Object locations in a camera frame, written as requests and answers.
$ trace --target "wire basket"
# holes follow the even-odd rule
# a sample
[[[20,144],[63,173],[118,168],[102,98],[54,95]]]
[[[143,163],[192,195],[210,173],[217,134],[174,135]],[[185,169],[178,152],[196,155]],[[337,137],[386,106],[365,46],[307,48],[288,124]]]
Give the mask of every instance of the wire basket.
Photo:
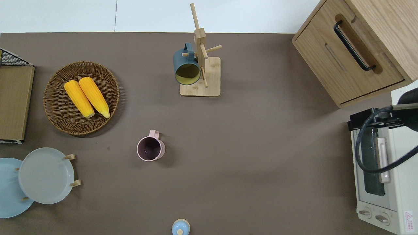
[[[7,66],[33,66],[31,63],[23,60],[19,56],[13,54],[12,52],[0,48],[0,66],[7,65]]]
[[[67,95],[64,84],[70,80],[78,82],[83,77],[91,77],[102,92],[109,106],[109,118],[96,110],[93,117],[85,118]],[[58,130],[70,135],[86,135],[109,122],[119,103],[119,95],[119,86],[110,70],[94,62],[80,61],[62,67],[52,76],[43,95],[43,108]]]

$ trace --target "toaster oven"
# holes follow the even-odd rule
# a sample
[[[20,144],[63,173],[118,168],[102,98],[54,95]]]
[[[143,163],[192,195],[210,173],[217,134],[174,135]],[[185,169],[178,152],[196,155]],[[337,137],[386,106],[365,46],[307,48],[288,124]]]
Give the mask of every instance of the toaster oven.
[[[351,131],[354,153],[359,130]],[[408,127],[368,127],[360,142],[360,159],[371,169],[394,162],[415,147],[418,132]],[[395,234],[418,235],[418,156],[381,174],[364,172],[354,159],[359,219]]]

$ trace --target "pink mug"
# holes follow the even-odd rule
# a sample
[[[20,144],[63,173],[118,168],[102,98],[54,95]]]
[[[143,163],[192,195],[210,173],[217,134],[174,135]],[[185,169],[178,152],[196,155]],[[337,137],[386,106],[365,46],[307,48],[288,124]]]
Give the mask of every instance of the pink mug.
[[[136,153],[144,161],[154,161],[166,152],[166,146],[158,139],[160,132],[150,130],[150,135],[142,138],[136,146]]]

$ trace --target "black cable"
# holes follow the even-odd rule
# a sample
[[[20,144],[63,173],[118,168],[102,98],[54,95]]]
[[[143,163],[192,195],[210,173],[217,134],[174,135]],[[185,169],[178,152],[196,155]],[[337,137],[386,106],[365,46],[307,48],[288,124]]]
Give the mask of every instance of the black cable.
[[[362,137],[363,137],[363,133],[366,130],[366,127],[370,124],[370,122],[372,121],[372,119],[374,118],[374,116],[382,113],[382,112],[388,112],[391,111],[393,109],[393,106],[387,106],[381,109],[376,110],[374,113],[372,113],[363,123],[363,125],[360,128],[359,134],[357,135],[357,140],[356,140],[356,145],[354,147],[354,154],[356,156],[356,162],[357,164],[360,166],[360,168],[367,173],[383,173],[385,171],[391,170],[395,167],[397,167],[398,165],[404,163],[406,160],[410,159],[412,156],[414,156],[416,153],[418,153],[418,146],[416,146],[415,148],[413,148],[411,151],[407,152],[404,156],[402,156],[401,158],[399,158],[398,160],[392,162],[391,164],[380,168],[380,169],[368,169],[367,167],[365,167],[362,163],[362,161],[360,160],[360,154],[359,154],[359,147],[360,147],[360,142],[362,141]]]

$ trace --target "light blue lid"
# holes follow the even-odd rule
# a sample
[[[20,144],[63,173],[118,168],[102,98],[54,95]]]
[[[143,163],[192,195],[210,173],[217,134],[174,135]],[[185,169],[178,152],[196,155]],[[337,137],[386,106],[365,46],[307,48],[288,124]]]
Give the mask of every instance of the light blue lid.
[[[174,222],[173,227],[171,228],[171,232],[173,235],[178,235],[177,231],[182,230],[182,235],[188,235],[190,232],[190,225],[189,223],[184,219],[179,219]]]

